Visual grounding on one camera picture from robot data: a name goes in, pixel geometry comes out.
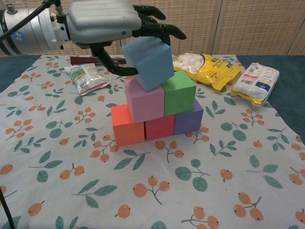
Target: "blue foam cube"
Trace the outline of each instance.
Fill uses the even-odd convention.
[[[136,80],[150,91],[174,75],[172,51],[157,37],[139,37],[122,47],[126,63],[139,72]]]

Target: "pink foam cube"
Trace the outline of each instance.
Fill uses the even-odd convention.
[[[126,100],[134,123],[164,116],[164,90],[159,85],[147,92],[135,80],[125,80]]]

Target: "stacked blocks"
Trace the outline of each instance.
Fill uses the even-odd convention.
[[[136,80],[125,80],[125,90],[127,105],[135,123],[164,116],[164,90],[160,85],[146,92]]]
[[[173,114],[147,121],[144,126],[147,140],[171,136],[174,134],[175,115]]]
[[[174,134],[181,135],[187,132],[199,130],[202,116],[203,108],[195,99],[193,110],[176,114]]]
[[[126,62],[139,74],[125,80],[127,105],[111,108],[117,146],[200,129],[203,108],[196,84],[173,71],[170,47],[156,37],[141,37],[123,47]]]
[[[175,72],[174,76],[161,86],[165,91],[165,116],[193,109],[196,83],[185,72]]]
[[[150,91],[174,75],[170,46],[157,37],[139,37],[122,47],[126,63],[139,72],[136,80]]]
[[[144,123],[134,123],[127,105],[111,108],[112,126],[117,146],[131,145],[145,141]]]

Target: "orange foam cube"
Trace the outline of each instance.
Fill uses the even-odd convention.
[[[127,146],[145,141],[144,122],[133,123],[126,104],[113,106],[111,116],[117,146]]]

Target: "black cable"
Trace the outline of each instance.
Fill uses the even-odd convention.
[[[55,0],[44,0],[43,3],[36,9],[34,10],[29,16],[24,18],[22,21],[20,21],[18,24],[13,26],[10,30],[8,30],[6,33],[4,33],[0,37],[0,42],[3,41],[4,39],[8,38],[11,36],[14,32],[22,28],[24,25],[26,25],[28,22],[30,22],[33,18],[35,18],[38,14],[43,12],[46,8],[49,8]]]
[[[5,201],[4,195],[1,191],[1,188],[0,188],[0,202],[3,205],[3,209],[5,211],[6,217],[8,218],[8,221],[9,221],[9,224],[10,224],[10,229],[15,229],[13,218],[10,214],[9,207],[6,204],[6,201]]]

